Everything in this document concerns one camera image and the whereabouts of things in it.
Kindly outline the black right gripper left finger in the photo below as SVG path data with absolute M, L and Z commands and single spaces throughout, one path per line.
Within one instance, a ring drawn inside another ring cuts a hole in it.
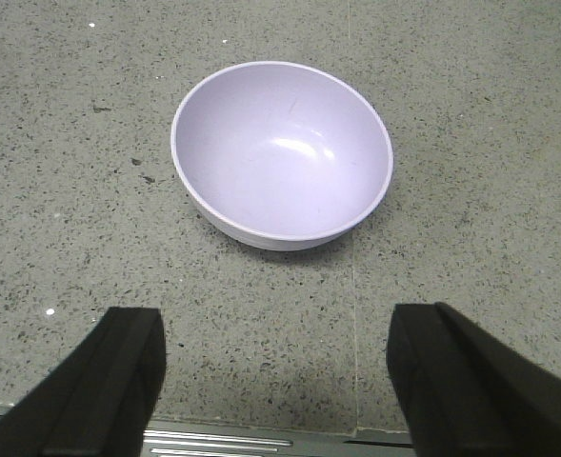
M 0 418 L 0 456 L 138 456 L 166 372 L 156 308 L 109 308 Z

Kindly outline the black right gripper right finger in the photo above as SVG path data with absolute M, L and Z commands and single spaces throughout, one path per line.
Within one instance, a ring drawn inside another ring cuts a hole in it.
M 561 456 L 561 379 L 449 305 L 397 305 L 386 364 L 417 455 Z

